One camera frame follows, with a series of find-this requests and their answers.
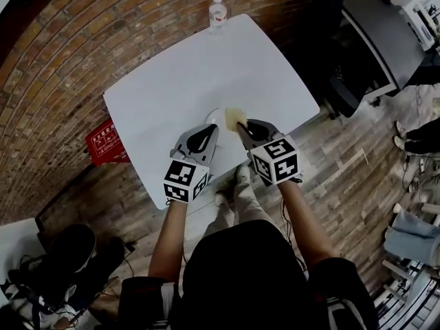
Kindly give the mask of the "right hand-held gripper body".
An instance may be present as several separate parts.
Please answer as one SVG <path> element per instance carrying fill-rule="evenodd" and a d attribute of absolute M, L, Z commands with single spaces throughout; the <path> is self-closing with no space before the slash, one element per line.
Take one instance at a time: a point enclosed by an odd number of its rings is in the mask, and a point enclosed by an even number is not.
<path fill-rule="evenodd" d="M 254 169 L 269 185 L 292 180 L 300 172 L 299 152 L 290 135 L 285 135 L 250 151 Z"/>

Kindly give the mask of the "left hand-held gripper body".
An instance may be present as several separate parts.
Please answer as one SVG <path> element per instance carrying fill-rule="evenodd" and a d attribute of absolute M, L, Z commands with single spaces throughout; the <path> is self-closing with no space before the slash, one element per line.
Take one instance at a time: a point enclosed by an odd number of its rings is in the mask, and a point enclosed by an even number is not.
<path fill-rule="evenodd" d="M 214 153 L 187 155 L 181 149 L 170 151 L 170 166 L 164 176 L 164 194 L 167 200 L 189 204 L 200 196 L 208 185 Z"/>

